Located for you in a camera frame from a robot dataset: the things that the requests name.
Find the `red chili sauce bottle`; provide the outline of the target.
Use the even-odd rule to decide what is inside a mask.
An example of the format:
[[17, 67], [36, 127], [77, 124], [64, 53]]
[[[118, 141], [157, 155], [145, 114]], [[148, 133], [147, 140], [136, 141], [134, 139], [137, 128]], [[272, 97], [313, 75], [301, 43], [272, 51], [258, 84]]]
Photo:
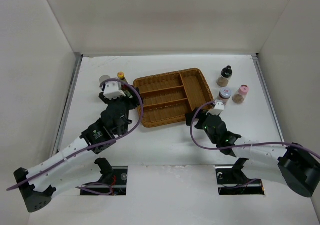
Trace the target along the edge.
[[127, 79], [125, 77], [125, 73], [120, 71], [117, 73], [117, 78], [120, 80], [120, 81], [123, 81], [125, 82], [125, 84], [121, 83], [120, 86], [121, 86], [121, 91], [128, 97], [128, 98], [132, 98], [132, 95], [131, 95], [131, 90], [129, 89], [129, 87], [127, 86]]

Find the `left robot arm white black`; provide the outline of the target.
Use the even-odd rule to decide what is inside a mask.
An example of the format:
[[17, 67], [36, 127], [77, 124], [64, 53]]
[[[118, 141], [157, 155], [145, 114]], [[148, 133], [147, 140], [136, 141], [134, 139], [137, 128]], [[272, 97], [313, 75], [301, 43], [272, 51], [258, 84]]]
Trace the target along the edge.
[[139, 92], [109, 101], [100, 118], [90, 125], [67, 148], [32, 168], [19, 168], [13, 175], [29, 213], [46, 207], [53, 198], [90, 184], [108, 184], [114, 170], [100, 153], [130, 134], [129, 112], [143, 107]]

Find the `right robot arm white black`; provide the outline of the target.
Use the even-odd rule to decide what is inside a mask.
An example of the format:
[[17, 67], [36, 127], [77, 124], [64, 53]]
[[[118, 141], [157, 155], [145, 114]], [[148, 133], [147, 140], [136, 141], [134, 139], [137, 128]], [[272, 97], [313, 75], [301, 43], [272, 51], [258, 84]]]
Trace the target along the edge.
[[296, 194], [310, 198], [320, 183], [320, 156], [296, 143], [252, 142], [227, 129], [216, 108], [195, 108], [185, 114], [191, 129], [204, 131], [213, 147], [237, 159], [232, 177], [241, 186], [253, 180], [286, 185]]

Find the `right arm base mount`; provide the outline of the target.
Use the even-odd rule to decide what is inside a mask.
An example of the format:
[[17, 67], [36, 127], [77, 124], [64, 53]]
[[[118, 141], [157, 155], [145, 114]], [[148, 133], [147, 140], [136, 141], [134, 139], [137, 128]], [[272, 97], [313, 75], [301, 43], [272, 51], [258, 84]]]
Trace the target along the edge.
[[243, 173], [246, 158], [239, 158], [234, 165], [216, 166], [215, 173], [220, 196], [264, 195], [261, 179], [249, 179]]

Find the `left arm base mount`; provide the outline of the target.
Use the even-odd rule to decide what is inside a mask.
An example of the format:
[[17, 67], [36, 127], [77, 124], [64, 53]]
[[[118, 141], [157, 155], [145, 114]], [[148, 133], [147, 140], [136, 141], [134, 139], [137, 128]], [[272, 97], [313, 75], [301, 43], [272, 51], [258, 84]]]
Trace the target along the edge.
[[94, 162], [101, 170], [98, 181], [82, 185], [81, 196], [125, 196], [127, 194], [128, 167], [111, 166], [105, 158]]

